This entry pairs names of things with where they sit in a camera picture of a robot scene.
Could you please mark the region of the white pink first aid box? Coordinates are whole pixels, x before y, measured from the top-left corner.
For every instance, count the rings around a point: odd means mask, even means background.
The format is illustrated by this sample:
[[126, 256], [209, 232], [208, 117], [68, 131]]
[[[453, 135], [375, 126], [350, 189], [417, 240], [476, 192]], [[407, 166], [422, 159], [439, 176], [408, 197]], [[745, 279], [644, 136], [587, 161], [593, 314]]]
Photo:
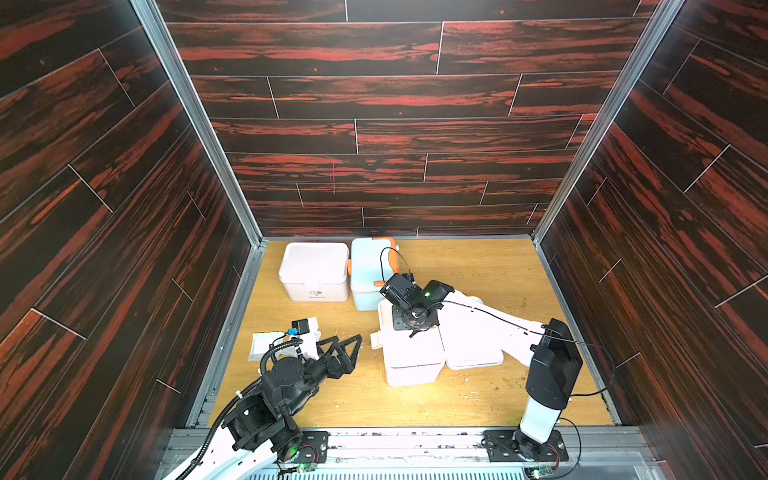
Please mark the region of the white pink first aid box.
[[371, 335], [373, 349], [383, 351], [386, 380], [393, 388], [433, 383], [444, 367], [454, 371], [493, 367], [504, 353], [486, 345], [486, 336], [462, 320], [412, 335], [395, 328], [394, 306], [378, 304], [380, 330]]

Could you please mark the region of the gauze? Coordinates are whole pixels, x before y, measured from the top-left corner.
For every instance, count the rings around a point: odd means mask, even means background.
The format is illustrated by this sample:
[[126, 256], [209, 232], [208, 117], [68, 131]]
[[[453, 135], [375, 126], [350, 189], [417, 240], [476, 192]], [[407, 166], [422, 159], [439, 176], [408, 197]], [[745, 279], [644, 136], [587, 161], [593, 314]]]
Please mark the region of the gauze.
[[284, 342], [288, 338], [290, 336], [284, 332], [254, 333], [252, 335], [248, 361], [260, 361], [270, 348]]

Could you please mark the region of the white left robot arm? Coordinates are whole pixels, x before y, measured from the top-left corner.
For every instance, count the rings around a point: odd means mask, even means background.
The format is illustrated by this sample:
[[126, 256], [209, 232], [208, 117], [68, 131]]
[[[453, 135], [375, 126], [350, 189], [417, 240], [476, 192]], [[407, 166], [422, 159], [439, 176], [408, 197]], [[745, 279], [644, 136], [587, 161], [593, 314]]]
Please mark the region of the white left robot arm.
[[235, 393], [208, 430], [202, 445], [166, 475], [168, 479], [244, 479], [265, 467], [294, 459], [303, 432], [294, 416], [327, 379], [354, 371], [361, 335], [333, 336], [315, 345], [318, 357], [299, 337], [269, 348], [260, 377]]

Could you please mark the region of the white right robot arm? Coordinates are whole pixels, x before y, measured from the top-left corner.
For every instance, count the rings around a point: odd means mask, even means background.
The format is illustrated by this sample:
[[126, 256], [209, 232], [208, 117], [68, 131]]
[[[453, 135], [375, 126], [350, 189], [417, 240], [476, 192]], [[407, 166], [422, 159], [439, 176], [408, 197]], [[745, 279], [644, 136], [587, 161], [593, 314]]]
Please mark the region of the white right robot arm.
[[531, 456], [550, 443], [583, 366], [564, 322], [525, 320], [446, 283], [432, 280], [420, 287], [399, 273], [382, 282], [380, 293], [380, 329], [371, 343], [383, 352], [390, 386], [429, 384], [443, 368], [494, 367], [510, 357], [527, 370], [517, 448]]

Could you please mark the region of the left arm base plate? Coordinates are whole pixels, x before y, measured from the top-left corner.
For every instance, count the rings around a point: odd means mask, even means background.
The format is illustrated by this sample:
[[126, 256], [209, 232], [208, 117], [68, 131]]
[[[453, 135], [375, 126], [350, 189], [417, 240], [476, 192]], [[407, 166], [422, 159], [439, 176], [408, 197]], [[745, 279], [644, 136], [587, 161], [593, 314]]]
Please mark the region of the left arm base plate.
[[327, 460], [330, 432], [305, 430], [301, 440], [288, 451], [288, 460], [282, 465], [295, 472], [315, 470]]

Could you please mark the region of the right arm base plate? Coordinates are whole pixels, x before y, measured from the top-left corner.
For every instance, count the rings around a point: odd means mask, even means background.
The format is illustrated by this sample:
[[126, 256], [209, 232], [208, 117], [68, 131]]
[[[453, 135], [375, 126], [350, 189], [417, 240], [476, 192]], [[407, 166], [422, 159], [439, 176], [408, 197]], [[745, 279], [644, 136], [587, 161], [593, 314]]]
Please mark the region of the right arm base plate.
[[558, 430], [553, 430], [544, 442], [534, 440], [519, 428], [485, 430], [482, 434], [481, 446], [486, 450], [491, 463], [560, 463], [569, 460], [563, 437]]

